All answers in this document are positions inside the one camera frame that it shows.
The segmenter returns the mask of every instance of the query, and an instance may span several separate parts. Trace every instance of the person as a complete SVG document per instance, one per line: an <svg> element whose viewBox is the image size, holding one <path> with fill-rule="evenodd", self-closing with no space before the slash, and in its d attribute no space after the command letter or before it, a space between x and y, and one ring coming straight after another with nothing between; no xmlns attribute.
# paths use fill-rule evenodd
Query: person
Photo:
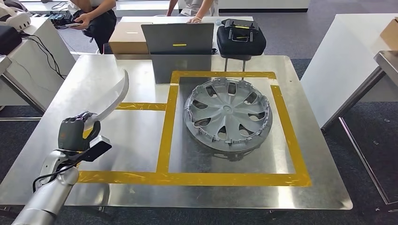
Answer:
<svg viewBox="0 0 398 225"><path fill-rule="evenodd" d="M113 8L116 0L70 0L69 11L75 22L81 25L72 27L76 30L88 30L103 54L104 44L109 42L116 26Z"/></svg>
<svg viewBox="0 0 398 225"><path fill-rule="evenodd" d="M170 0L167 16L171 16L178 0ZM186 7L178 16L193 16L188 23L200 23L204 16L218 16L218 0L185 0Z"/></svg>

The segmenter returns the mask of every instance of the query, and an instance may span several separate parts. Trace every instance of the person's hand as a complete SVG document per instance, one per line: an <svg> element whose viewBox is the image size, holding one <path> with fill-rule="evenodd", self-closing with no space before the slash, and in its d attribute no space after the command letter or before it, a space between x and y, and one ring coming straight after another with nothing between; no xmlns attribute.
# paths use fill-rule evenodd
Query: person's hand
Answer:
<svg viewBox="0 0 398 225"><path fill-rule="evenodd" d="M199 17L194 17L192 19L189 19L187 23L200 23L202 22L202 19Z"/></svg>
<svg viewBox="0 0 398 225"><path fill-rule="evenodd" d="M87 29L91 20L92 20L92 17L90 16L89 13L81 14L78 18L75 19L75 22L82 21L83 23L81 25L78 25L78 26L75 26L75 27L72 27L72 28L75 29L75 30Z"/></svg>

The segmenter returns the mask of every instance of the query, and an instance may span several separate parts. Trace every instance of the yellow tape square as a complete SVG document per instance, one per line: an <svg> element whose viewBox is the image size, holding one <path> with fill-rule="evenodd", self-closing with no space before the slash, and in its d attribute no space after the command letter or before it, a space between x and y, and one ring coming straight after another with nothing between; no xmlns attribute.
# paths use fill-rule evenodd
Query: yellow tape square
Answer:
<svg viewBox="0 0 398 225"><path fill-rule="evenodd" d="M175 186L302 186L311 180L278 85L271 85L286 143L296 173L176 173L168 172L180 77L263 77L277 80L273 72L174 71L166 104L121 103L118 110L166 111L156 172L80 171L79 183L117 183Z"/></svg>

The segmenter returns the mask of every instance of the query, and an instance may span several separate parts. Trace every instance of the black pants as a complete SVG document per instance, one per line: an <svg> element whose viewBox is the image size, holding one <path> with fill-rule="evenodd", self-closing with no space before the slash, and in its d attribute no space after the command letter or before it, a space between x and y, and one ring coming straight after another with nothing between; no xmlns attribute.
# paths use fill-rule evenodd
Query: black pants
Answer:
<svg viewBox="0 0 398 225"><path fill-rule="evenodd" d="M73 18L76 19L83 13L85 12L79 10L73 15ZM115 30L115 26L116 16L113 10L109 10L90 21L90 25L87 30L92 34L101 54L103 54L104 44L109 42L109 39Z"/></svg>

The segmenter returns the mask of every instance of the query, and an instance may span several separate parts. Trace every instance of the black case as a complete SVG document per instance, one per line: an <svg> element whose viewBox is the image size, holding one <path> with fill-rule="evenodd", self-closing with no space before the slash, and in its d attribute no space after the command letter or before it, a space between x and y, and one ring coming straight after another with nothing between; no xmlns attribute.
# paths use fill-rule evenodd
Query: black case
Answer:
<svg viewBox="0 0 398 225"><path fill-rule="evenodd" d="M0 55L8 55L21 42L22 38L15 28L0 26Z"/></svg>
<svg viewBox="0 0 398 225"><path fill-rule="evenodd" d="M260 28L259 33L253 36L253 42L229 40L229 30L226 30L224 26L220 26L217 30L217 44L222 57L249 60L251 56L264 53L267 41Z"/></svg>

